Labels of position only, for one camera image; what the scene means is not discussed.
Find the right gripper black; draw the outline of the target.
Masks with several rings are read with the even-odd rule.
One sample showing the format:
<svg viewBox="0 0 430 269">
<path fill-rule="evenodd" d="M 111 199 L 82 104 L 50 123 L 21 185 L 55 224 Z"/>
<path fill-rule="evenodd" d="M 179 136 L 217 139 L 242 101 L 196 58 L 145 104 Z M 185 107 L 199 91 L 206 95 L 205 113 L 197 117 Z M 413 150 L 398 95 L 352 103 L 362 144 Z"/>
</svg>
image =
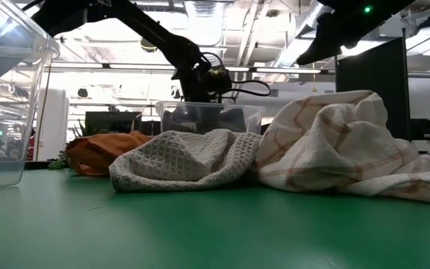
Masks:
<svg viewBox="0 0 430 269">
<path fill-rule="evenodd" d="M 318 17 L 316 36 L 296 59 L 298 65 L 312 64 L 341 53 L 341 47 L 354 45 L 414 0 L 322 0 L 331 13 Z"/>
</svg>

